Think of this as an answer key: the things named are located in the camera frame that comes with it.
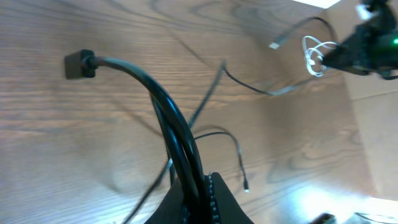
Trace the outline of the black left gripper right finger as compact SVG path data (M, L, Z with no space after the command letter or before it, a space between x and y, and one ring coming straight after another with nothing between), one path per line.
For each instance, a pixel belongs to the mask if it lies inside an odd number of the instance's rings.
M210 213L215 224L253 224L217 172L210 174Z

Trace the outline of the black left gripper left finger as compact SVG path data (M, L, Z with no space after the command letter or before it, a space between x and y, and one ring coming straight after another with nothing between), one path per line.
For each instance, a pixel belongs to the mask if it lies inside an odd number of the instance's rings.
M182 186L177 179L145 224L187 224L190 212L185 205Z

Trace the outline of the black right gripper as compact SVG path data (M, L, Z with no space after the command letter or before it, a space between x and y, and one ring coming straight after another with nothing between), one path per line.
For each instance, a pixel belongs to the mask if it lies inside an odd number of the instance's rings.
M392 75L392 30L368 25L357 26L355 33L329 51L322 65L366 76Z

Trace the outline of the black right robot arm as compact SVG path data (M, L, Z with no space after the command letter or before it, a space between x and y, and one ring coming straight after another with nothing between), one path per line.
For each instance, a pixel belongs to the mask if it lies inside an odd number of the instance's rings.
M397 20L388 0L362 1L373 16L355 27L354 32L327 53L322 65L359 76L378 73L395 80L397 70Z

